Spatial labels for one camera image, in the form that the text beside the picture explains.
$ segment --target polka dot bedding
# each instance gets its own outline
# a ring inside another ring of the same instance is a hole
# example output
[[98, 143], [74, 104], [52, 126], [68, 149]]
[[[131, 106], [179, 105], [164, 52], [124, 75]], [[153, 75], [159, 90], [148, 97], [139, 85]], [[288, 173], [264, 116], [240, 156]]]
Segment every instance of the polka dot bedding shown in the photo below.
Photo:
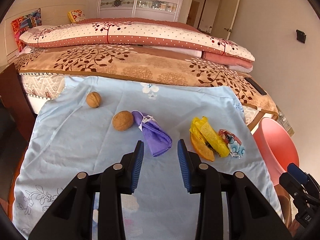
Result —
[[20, 36], [37, 48], [85, 44], [140, 44], [200, 50], [253, 62], [253, 55], [232, 41], [191, 30], [142, 22], [93, 22], [61, 26], [38, 26]]

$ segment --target metal screw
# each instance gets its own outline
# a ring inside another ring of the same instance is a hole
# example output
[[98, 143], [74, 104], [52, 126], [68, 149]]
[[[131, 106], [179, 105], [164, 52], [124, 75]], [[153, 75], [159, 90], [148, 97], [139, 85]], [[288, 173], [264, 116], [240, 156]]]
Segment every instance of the metal screw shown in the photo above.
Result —
[[244, 174], [241, 171], [237, 171], [235, 175], [236, 175], [236, 177], [238, 179], [243, 179], [244, 178]]
[[200, 168], [201, 170], [206, 170], [207, 168], [209, 168], [209, 166], [208, 166], [207, 164], [205, 164], [205, 163], [200, 163], [200, 164], [199, 164], [199, 168]]
[[83, 171], [81, 171], [77, 174], [78, 179], [84, 179], [86, 176], [87, 176], [87, 174]]
[[112, 166], [114, 170], [121, 170], [122, 169], [122, 164], [121, 163], [116, 163], [115, 165]]

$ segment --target headboard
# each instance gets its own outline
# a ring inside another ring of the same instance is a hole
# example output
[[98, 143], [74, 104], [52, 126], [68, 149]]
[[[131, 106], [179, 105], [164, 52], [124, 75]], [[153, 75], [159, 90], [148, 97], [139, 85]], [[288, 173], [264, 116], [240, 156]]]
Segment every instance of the headboard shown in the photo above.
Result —
[[4, 17], [4, 42], [7, 61], [16, 57], [17, 43], [11, 22], [16, 18], [27, 15], [41, 8], [42, 25], [63, 25], [71, 23], [68, 11], [81, 9], [86, 12], [89, 8], [87, 0], [31, 0], [26, 3], [14, 3]]

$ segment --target decorative glass panel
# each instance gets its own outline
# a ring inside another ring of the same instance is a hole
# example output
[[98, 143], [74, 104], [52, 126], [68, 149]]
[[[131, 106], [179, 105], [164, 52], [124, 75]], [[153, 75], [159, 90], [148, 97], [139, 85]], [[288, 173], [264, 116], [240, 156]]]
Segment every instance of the decorative glass panel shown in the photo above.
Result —
[[102, 8], [133, 8], [134, 0], [101, 0], [100, 9]]
[[137, 8], [148, 8], [175, 13], [177, 9], [177, 4], [157, 0], [138, 0]]

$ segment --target light blue bedsheet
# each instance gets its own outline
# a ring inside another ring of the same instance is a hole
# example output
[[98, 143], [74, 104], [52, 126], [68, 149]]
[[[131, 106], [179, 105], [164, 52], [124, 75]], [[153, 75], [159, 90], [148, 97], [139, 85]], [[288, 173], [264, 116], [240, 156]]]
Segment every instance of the light blue bedsheet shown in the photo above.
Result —
[[[224, 173], [243, 171], [282, 216], [265, 163], [244, 123], [242, 106], [230, 88], [151, 85], [94, 76], [66, 76], [65, 82], [63, 92], [46, 102], [36, 119], [14, 188], [13, 223], [25, 237], [78, 172], [103, 172], [144, 140], [136, 125], [123, 132], [110, 125], [122, 110], [152, 115], [173, 140], [172, 148], [156, 158], [145, 143], [138, 188], [133, 195], [122, 196], [127, 239], [194, 239], [199, 195], [188, 194], [183, 186], [177, 141], [183, 138], [193, 150], [189, 128], [195, 116], [207, 116], [215, 130], [229, 130], [245, 147], [242, 159], [216, 156], [215, 162], [207, 163]], [[85, 101], [91, 91], [102, 97], [95, 109]]]

